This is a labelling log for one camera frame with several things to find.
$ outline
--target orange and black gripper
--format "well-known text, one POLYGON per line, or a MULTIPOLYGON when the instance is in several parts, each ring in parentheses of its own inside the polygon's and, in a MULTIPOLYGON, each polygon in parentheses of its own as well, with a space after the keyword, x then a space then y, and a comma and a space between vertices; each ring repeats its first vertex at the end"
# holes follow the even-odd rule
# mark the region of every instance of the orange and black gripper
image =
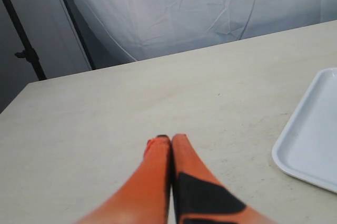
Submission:
POLYGON ((147 142, 126 183, 77 224, 165 224, 173 187, 177 224, 275 223, 232 195, 208 170, 185 134, 147 142))

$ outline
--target white backdrop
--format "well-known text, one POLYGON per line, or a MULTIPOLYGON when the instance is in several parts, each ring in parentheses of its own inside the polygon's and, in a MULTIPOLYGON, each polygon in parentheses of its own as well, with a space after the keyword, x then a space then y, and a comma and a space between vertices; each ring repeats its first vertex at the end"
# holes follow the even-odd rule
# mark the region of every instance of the white backdrop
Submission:
POLYGON ((337 0, 74 1, 124 62, 337 19, 337 0))

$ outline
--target beige table surface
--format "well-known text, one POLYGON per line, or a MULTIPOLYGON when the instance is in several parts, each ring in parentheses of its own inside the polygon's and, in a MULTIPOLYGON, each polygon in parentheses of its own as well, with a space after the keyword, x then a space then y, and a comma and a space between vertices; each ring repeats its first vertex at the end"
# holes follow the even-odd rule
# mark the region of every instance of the beige table surface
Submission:
POLYGON ((336 223, 337 195, 271 158, 316 73, 334 66, 337 21, 29 84, 0 114, 0 223, 75 221, 125 182, 147 139, 177 132, 267 216, 336 223))

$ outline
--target white tray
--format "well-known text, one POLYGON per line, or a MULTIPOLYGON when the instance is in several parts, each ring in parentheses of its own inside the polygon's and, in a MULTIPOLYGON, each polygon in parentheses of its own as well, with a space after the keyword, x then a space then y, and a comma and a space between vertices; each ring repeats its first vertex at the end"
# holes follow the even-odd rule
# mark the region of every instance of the white tray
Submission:
POLYGON ((337 193, 337 68, 317 74, 272 155, 285 173, 337 193))

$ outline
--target white fabric curtain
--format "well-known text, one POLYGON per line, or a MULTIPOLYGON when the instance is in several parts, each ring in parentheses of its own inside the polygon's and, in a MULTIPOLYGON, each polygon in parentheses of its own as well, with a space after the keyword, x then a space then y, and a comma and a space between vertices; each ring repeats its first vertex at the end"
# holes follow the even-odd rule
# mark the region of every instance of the white fabric curtain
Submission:
POLYGON ((337 0, 74 1, 124 62, 337 19, 337 0))

